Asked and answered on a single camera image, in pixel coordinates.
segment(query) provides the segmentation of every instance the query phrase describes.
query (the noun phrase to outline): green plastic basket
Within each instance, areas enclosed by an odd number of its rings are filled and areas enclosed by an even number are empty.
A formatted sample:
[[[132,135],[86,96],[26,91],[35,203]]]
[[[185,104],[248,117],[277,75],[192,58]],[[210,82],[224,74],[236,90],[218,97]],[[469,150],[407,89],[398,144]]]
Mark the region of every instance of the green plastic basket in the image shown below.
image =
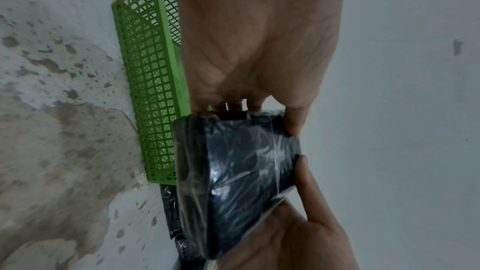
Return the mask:
[[[111,8],[146,177],[175,185],[172,122],[190,114],[177,0],[116,0]]]

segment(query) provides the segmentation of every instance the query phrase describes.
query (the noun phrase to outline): palm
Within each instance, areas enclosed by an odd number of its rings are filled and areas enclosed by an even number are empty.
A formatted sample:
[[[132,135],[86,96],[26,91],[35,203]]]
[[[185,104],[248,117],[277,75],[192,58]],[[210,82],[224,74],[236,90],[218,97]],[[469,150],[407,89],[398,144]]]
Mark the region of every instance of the palm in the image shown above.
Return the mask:
[[[178,0],[192,110],[290,109],[317,96],[338,36],[342,0]]]

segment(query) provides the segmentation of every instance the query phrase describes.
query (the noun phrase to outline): black package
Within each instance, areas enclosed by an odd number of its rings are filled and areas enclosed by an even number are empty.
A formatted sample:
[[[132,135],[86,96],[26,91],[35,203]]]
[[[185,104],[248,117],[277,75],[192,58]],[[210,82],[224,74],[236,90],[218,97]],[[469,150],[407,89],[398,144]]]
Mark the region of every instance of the black package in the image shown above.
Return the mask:
[[[195,244],[186,239],[183,234],[175,236],[175,246],[178,251],[178,256],[182,261],[191,262],[203,260]]]
[[[160,185],[161,200],[163,201],[163,210],[165,211],[166,225],[170,232],[170,239],[182,233],[180,224],[179,204],[177,201],[177,186]]]
[[[181,226],[206,259],[232,249],[294,186],[300,140],[282,113],[190,115],[173,136]]]

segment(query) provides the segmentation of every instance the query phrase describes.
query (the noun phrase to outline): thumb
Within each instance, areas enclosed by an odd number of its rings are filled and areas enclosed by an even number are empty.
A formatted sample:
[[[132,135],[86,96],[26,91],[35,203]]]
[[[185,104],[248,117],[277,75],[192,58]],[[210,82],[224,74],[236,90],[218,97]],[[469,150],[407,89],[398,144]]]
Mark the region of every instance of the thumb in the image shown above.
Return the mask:
[[[310,105],[297,108],[285,108],[285,128],[291,136],[300,137],[309,112]]]
[[[339,223],[309,170],[308,161],[304,155],[297,160],[294,175],[295,185],[308,221],[331,229],[338,226]]]

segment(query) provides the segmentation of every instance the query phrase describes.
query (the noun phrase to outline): human hand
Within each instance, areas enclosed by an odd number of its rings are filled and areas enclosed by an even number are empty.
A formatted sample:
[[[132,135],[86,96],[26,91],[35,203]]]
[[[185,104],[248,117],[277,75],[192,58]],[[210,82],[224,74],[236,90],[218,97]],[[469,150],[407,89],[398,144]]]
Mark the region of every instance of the human hand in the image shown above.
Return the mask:
[[[307,220],[279,205],[218,261],[219,270],[358,270],[347,234],[335,219],[302,156],[295,166]]]
[[[343,0],[177,0],[193,112],[285,106],[299,136],[337,45]]]

